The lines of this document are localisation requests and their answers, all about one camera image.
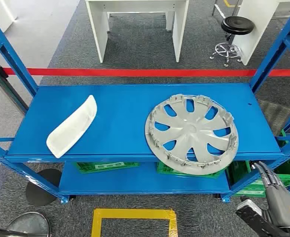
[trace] white floor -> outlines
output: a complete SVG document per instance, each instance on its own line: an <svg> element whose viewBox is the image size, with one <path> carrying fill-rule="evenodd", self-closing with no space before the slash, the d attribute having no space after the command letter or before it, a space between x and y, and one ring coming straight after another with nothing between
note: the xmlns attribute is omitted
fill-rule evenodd
<svg viewBox="0 0 290 237"><path fill-rule="evenodd" d="M5 31L5 36L27 67L46 68L79 0L8 2L9 7L17 13L18 19ZM0 65L8 67L1 55ZM34 79L39 83L42 77ZM31 96L17 77L11 76L8 80L26 102L31 101ZM22 118L0 93L0 137L15 136ZM2 144L4 149L8 146L8 143Z"/></svg>

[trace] stool seat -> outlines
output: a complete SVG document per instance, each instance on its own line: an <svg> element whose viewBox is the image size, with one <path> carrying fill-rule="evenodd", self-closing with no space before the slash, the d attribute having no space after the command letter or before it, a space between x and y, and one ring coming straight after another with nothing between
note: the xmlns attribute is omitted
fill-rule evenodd
<svg viewBox="0 0 290 237"><path fill-rule="evenodd" d="M222 28L232 35L246 35L253 30L253 21L241 16L229 16L222 22Z"/></svg>

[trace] black stool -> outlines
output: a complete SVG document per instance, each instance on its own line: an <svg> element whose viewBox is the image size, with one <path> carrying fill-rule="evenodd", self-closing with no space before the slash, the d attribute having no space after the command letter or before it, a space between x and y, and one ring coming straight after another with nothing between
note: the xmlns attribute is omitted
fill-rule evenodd
<svg viewBox="0 0 290 237"><path fill-rule="evenodd" d="M241 62L240 49L238 46L232 44L235 35L247 35L253 30L255 25L251 20L240 16L229 16L222 22L222 29L226 32L228 42L219 43L215 46L215 52L210 56L214 59L214 55L225 58L224 66L228 67L230 58L238 58Z"/></svg>

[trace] black pole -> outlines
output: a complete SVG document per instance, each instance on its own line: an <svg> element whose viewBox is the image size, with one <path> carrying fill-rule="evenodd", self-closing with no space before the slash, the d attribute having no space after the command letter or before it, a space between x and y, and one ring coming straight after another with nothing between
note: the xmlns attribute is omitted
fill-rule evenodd
<svg viewBox="0 0 290 237"><path fill-rule="evenodd" d="M6 79L7 77L8 75L0 67L0 89L17 106L22 114L25 115L29 107Z"/></svg>

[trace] lower shelf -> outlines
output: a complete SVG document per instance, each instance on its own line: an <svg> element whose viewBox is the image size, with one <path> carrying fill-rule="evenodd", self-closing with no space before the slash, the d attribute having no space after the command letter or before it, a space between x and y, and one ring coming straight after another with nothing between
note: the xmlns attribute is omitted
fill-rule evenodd
<svg viewBox="0 0 290 237"><path fill-rule="evenodd" d="M60 183L63 195L223 194L230 193L225 172L217 179L158 174L155 162L139 167L82 174L66 162Z"/></svg>

